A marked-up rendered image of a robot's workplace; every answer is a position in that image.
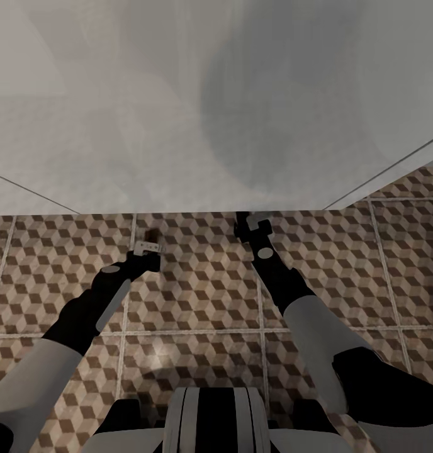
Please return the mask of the mousetrap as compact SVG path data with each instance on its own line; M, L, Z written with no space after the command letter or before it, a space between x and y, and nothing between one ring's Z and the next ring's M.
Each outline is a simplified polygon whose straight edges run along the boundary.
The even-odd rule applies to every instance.
M237 226L238 229L248 226L247 218L249 216L249 211L237 211Z
M151 242L151 243L157 243L157 238L159 237L159 232L157 229L155 230L146 230L145 232L145 240L142 240L142 242Z

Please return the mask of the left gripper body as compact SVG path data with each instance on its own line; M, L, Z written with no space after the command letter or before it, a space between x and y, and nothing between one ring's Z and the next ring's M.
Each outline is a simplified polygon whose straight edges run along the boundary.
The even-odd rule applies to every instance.
M158 272L160 269L160 256L153 253L137 256L132 251L129 251L127 252L127 261L134 261L138 264L140 275L146 271Z

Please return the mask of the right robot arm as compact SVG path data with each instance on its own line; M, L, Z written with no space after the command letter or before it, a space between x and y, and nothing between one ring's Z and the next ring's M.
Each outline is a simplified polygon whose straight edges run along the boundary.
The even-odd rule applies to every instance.
M325 403L349 415L383 453L433 453L433 385L388 365L289 268L268 235L276 211L256 211L234 235L249 242L252 268L278 306Z

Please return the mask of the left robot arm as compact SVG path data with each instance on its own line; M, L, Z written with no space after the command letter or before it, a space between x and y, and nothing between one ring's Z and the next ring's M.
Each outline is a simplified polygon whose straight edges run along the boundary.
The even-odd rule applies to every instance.
M0 453L29 453L93 338L98 337L146 271L158 272L165 245L137 241L127 261L103 267L91 289L69 301L59 319L0 381Z

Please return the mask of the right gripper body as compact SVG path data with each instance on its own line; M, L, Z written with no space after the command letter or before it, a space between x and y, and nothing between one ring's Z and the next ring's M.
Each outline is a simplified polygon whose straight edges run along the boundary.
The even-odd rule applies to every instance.
M257 230L250 230L249 226L239 228L237 230L239 234L239 238L242 243L249 242L251 245L251 242L257 238L257 237L267 237L268 235L272 234L273 229L271 228L271 223L269 219L266 219L264 221L260 221L258 223L259 229Z

